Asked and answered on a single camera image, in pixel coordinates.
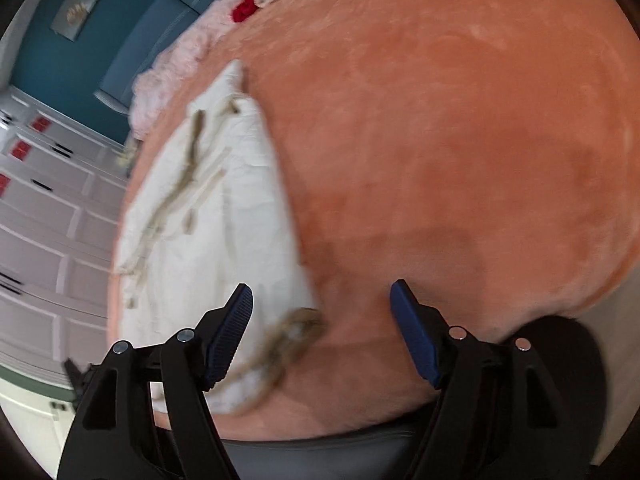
cabinet door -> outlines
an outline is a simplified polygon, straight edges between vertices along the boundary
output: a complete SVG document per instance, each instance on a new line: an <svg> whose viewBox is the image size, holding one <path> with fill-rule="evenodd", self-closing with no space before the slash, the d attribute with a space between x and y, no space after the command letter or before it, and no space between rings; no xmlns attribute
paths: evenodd
<svg viewBox="0 0 640 480"><path fill-rule="evenodd" d="M126 179L117 163L122 145L102 136L14 87L0 96L0 107L15 110L14 124L54 148L73 153L77 160Z"/></svg>
<svg viewBox="0 0 640 480"><path fill-rule="evenodd" d="M70 413L67 407L65 416L60 417L51 408L51 401L0 379L2 412L31 456L49 476L55 478L64 447L60 437L68 434L66 426L70 427Z"/></svg>
<svg viewBox="0 0 640 480"><path fill-rule="evenodd" d="M46 232L0 224L0 273L28 294L106 316L110 264L54 242Z"/></svg>
<svg viewBox="0 0 640 480"><path fill-rule="evenodd" d="M64 386L67 358L84 368L107 352L105 317L37 298L19 285L0 286L0 317L0 364L37 380Z"/></svg>
<svg viewBox="0 0 640 480"><path fill-rule="evenodd" d="M30 104L28 102L11 91L5 91L0 94L0 110L10 115L14 123L24 122L29 108Z"/></svg>
<svg viewBox="0 0 640 480"><path fill-rule="evenodd" d="M21 139L33 147L38 147L41 152L48 152L51 155L55 154L59 158L64 157L75 165L85 168L92 173L100 174L105 178L119 183L121 186L127 185L127 178L124 175L124 169L117 164L116 156L114 156L114 160L116 161L114 162L114 168L105 168L103 165L93 164L91 161L86 160L82 155L79 155L67 145L59 142L50 142L50 139L47 139L43 135L31 131L20 124L18 126L14 126L11 133L14 134L17 139Z"/></svg>
<svg viewBox="0 0 640 480"><path fill-rule="evenodd" d="M2 200L0 200L0 224L14 232L27 234L28 237L33 240L37 240L41 245L50 246L55 244L56 246L66 246L78 253L84 253L87 256L91 255L95 258L100 258L101 260L104 260L105 263L111 261L113 235L116 229L115 225L113 225L111 233L100 231L95 237L91 237L86 231L83 231L82 237L92 238L91 244L85 244L81 241L69 238L64 234L43 229L42 224L39 224L27 216L21 215L17 210L8 206Z"/></svg>
<svg viewBox="0 0 640 480"><path fill-rule="evenodd" d="M92 202L81 202L50 180L27 180L25 172L5 166L0 170L4 181L0 202L21 215L41 224L45 230L77 240L103 251L111 251L116 234L118 212Z"/></svg>
<svg viewBox="0 0 640 480"><path fill-rule="evenodd" d="M0 167L13 171L22 168L23 174L30 172L37 174L34 178L55 182L66 194L76 194L103 207L120 209L126 190L124 181L78 164L62 150L27 140L18 128L11 128L9 134L0 155Z"/></svg>

